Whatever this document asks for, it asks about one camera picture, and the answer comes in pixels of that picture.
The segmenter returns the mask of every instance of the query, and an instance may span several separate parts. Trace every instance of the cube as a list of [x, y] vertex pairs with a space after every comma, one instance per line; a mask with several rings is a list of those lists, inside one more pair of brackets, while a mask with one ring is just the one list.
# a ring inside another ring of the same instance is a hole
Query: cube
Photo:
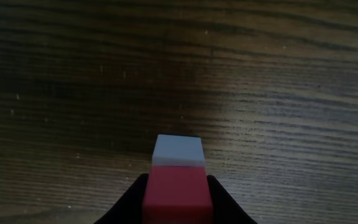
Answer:
[[142, 206], [143, 223], [212, 224], [204, 167], [153, 166]]
[[205, 167], [201, 138], [159, 134], [152, 165]]

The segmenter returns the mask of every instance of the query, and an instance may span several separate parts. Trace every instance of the dark brown wood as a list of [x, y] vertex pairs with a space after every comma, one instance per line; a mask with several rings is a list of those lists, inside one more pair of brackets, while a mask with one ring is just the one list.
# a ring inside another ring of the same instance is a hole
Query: dark brown wood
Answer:
[[259, 223], [358, 223], [358, 1], [0, 0], [0, 223], [93, 223], [160, 133]]

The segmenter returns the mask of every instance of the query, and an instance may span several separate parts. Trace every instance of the white block side face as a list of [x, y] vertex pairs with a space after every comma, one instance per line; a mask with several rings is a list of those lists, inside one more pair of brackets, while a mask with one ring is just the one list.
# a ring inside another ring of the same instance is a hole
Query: white block side face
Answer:
[[204, 167], [201, 138], [159, 134], [154, 147], [152, 165]]

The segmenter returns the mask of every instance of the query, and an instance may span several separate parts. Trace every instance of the red block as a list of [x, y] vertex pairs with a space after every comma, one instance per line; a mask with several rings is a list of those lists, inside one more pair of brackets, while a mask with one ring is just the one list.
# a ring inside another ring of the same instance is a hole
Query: red block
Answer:
[[205, 168], [153, 166], [142, 212], [146, 224], [211, 224], [213, 206]]

